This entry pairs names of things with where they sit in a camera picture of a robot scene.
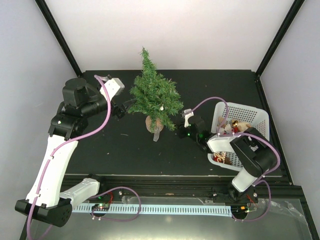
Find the red star ornament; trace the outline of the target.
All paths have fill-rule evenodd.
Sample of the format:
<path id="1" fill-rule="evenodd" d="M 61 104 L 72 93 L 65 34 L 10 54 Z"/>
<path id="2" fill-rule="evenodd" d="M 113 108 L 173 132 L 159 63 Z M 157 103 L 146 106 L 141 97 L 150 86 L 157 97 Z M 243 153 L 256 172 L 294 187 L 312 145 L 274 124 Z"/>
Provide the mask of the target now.
<path id="1" fill-rule="evenodd" d="M 232 127 L 231 125 L 226 125 L 224 127 L 224 131 L 226 134 L 233 135 L 238 132 L 237 128 Z"/>

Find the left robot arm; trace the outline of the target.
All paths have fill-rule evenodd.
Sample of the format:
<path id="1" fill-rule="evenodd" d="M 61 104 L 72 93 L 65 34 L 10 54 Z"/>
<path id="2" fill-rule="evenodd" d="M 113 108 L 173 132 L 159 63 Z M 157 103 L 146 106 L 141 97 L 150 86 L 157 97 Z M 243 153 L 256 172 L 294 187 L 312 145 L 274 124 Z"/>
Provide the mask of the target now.
<path id="1" fill-rule="evenodd" d="M 122 117 L 129 104 L 118 107 L 112 99 L 125 88 L 119 78 L 95 77 L 99 86 L 92 86 L 84 78 L 73 78 L 62 89 L 60 103 L 48 130 L 47 147 L 37 178 L 25 199 L 18 200 L 15 210 L 26 215 L 26 226 L 32 220 L 62 227 L 72 210 L 85 200 L 103 199 L 108 192 L 98 176 L 83 179 L 61 192 L 70 158 L 80 140 L 88 138 L 107 124 L 110 116 Z"/>

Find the white perforated plastic basket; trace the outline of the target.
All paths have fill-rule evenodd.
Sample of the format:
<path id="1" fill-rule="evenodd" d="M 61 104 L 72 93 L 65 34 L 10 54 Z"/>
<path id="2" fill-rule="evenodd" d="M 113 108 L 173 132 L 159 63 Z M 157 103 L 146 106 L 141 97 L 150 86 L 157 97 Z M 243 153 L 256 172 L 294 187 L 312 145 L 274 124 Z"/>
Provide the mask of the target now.
<path id="1" fill-rule="evenodd" d="M 224 121 L 219 124 L 218 117 L 222 116 Z M 232 126 L 232 120 L 238 120 L 238 122 L 247 122 L 252 125 L 263 137 L 269 141 L 270 140 L 270 128 L 269 128 L 269 115 L 266 111 L 237 103 L 224 103 L 218 102 L 215 105 L 211 132 L 213 136 L 209 137 L 207 142 L 209 153 L 207 158 L 210 163 L 213 165 L 219 166 L 221 168 L 233 170 L 233 171 L 241 171 L 243 165 L 239 158 L 237 157 L 235 151 L 233 150 L 230 142 L 234 140 L 237 134 L 242 132 L 238 131 L 236 126 Z M 220 128 L 224 124 L 230 124 L 233 128 L 237 128 L 237 133 L 234 134 L 221 134 L 219 133 Z M 219 163 L 213 160 L 214 153 L 225 152 L 226 157 L 229 158 L 232 162 L 232 165 Z"/>

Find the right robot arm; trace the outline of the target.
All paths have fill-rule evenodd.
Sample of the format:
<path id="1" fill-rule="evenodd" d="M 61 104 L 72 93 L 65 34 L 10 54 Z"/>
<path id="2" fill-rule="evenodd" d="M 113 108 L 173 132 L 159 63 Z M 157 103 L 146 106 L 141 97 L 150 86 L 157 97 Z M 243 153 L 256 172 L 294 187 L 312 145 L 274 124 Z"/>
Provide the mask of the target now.
<path id="1" fill-rule="evenodd" d="M 187 116 L 184 113 L 182 117 L 184 122 L 178 125 L 180 138 L 192 139 L 202 151 L 217 161 L 226 162 L 224 158 L 218 158 L 222 152 L 233 153 L 240 161 L 242 169 L 226 189 L 232 202 L 240 201 L 250 187 L 259 184 L 265 175 L 276 170 L 281 163 L 278 151 L 254 127 L 238 133 L 214 134 L 207 130 L 200 116 Z"/>

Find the small green christmas tree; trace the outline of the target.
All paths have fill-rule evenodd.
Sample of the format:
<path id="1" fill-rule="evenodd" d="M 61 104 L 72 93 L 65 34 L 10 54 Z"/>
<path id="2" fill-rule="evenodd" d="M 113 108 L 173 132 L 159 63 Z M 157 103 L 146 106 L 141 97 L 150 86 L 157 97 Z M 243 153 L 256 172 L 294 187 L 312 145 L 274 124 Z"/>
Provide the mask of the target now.
<path id="1" fill-rule="evenodd" d="M 142 71 L 135 77 L 129 91 L 136 103 L 128 112 L 141 113 L 150 116 L 152 120 L 159 118 L 163 126 L 173 131 L 176 126 L 171 116 L 177 115 L 184 106 L 176 89 L 176 82 L 157 72 L 156 64 L 145 48 L 142 48 L 140 55 Z"/>

